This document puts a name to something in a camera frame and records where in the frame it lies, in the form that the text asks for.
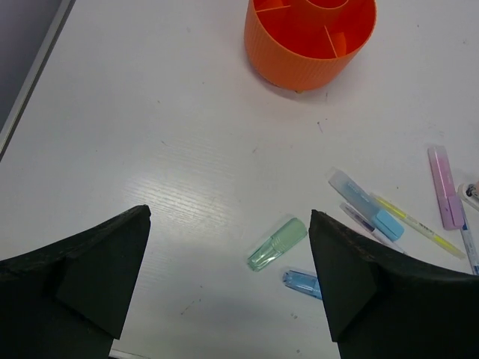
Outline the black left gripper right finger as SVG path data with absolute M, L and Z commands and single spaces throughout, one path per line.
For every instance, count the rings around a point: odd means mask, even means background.
M 478 278 L 390 249 L 324 212 L 309 239 L 342 358 L 476 358 Z

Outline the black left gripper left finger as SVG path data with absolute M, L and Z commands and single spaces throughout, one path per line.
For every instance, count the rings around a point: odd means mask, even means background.
M 107 358 L 120 338 L 150 232 L 131 209 L 1 262 L 2 358 Z

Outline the blue transparent cap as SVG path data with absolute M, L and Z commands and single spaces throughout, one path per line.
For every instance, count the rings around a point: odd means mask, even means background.
M 316 276 L 295 270 L 286 270 L 282 276 L 283 284 L 297 292 L 322 300 L 320 283 Z

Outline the yellow thin highlighter pen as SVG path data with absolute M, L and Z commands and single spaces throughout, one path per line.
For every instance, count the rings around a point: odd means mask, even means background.
M 371 197 L 375 199 L 384 209 L 391 213 L 396 218 L 400 219 L 403 223 L 407 224 L 416 232 L 420 233 L 430 241 L 434 242 L 443 250 L 447 251 L 449 254 L 453 255 L 456 258 L 463 259 L 466 257 L 466 254 L 461 251 L 456 246 L 452 245 L 448 240 L 439 236 L 436 232 L 431 230 L 429 227 L 422 224 L 420 221 L 413 218 L 411 215 L 408 215 L 403 210 L 397 208 L 392 203 L 388 202 L 379 195 L 372 194 Z

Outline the white purple pen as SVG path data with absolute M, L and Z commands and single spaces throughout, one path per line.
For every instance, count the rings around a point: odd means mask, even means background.
M 369 221 L 367 221 L 362 215 L 360 215 L 354 208 L 352 208 L 347 203 L 341 203 L 340 208 L 354 220 L 357 224 L 363 227 L 366 231 L 369 232 L 376 240 L 378 240 L 382 245 L 389 247 L 395 251 L 398 251 L 402 254 L 406 252 L 400 248 L 398 245 L 393 243 L 388 237 L 385 236 L 380 230 L 375 228 Z

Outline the blue highlighter marker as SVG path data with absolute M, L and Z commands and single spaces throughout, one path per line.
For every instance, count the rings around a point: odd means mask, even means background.
M 403 235 L 403 226 L 343 171 L 336 170 L 329 177 L 329 184 L 391 241 L 395 242 Z

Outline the green transparent cap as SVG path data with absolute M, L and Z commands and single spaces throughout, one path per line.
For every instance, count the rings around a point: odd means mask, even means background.
M 252 271 L 261 271 L 288 252 L 308 234 L 304 223 L 296 217 L 288 218 L 273 231 L 247 259 Z

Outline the blue white pen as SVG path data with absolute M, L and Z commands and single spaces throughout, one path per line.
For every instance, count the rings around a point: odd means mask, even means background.
M 461 236 L 463 238 L 466 253 L 467 253 L 467 256 L 469 258 L 469 263 L 470 263 L 471 268 L 472 268 L 472 273 L 473 273 L 473 275 L 478 275 L 478 270 L 479 270 L 479 267 L 478 267 L 478 253 L 477 253 L 477 250 L 476 250 L 476 247 L 475 247 L 475 244 L 474 244 L 474 239 L 472 237 L 472 232 L 470 230 L 469 223 L 468 223 L 467 217 L 466 217 L 466 213 L 465 213 L 465 210 L 464 210 L 462 204 L 460 204 L 460 209 L 461 209 L 461 213 L 462 213 L 463 221 L 464 221 L 464 224 L 460 229 Z

